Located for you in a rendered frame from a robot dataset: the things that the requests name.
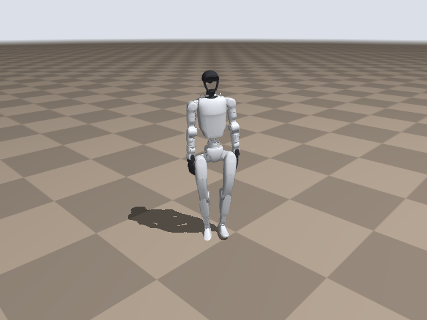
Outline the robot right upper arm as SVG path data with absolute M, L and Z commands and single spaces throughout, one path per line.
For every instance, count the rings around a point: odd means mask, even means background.
M 189 101 L 186 105 L 187 110 L 187 128 L 189 128 L 189 137 L 197 135 L 197 128 L 195 128 L 195 116 L 198 109 L 199 100 Z

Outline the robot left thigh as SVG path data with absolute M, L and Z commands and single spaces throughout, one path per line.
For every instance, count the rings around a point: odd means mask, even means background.
M 236 155 L 233 152 L 224 150 L 223 153 L 224 153 L 223 188 L 219 190 L 221 199 L 225 199 L 226 195 L 231 196 L 232 188 L 234 185 L 234 179 L 236 175 L 236 165 L 237 165 Z

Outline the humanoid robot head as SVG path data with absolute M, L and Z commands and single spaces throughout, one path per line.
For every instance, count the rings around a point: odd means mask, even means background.
M 218 76 L 218 74 L 215 71 L 208 70 L 208 71 L 205 71 L 203 73 L 201 79 L 202 79 L 203 84 L 204 84 L 204 86 L 205 86 L 205 88 L 207 90 L 206 95 L 209 95 L 208 97 L 205 97 L 205 98 L 208 98 L 208 99 L 214 99 L 214 98 L 216 98 L 217 96 L 214 96 L 214 94 L 215 94 L 216 90 L 218 89 L 218 84 L 219 84 L 219 76 Z M 217 82 L 216 83 L 216 88 L 215 89 L 208 89 L 207 85 L 206 85 L 206 82 L 212 83 L 213 81 Z

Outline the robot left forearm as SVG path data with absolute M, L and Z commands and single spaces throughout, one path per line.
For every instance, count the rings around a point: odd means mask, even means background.
M 232 151 L 235 154 L 236 149 L 240 150 L 240 140 L 239 140 L 240 130 L 233 132 L 233 133 L 230 133 L 230 136 L 232 138 Z

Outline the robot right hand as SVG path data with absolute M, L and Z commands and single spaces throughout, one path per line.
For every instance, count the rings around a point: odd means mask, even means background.
M 190 159 L 191 159 L 191 160 L 187 159 L 187 162 L 188 162 L 188 165 L 187 165 L 187 166 L 188 166 L 188 168 L 189 168 L 189 172 L 190 172 L 191 174 L 195 175 L 195 164 L 194 164 L 195 157 L 194 157 L 194 155 L 191 155 Z

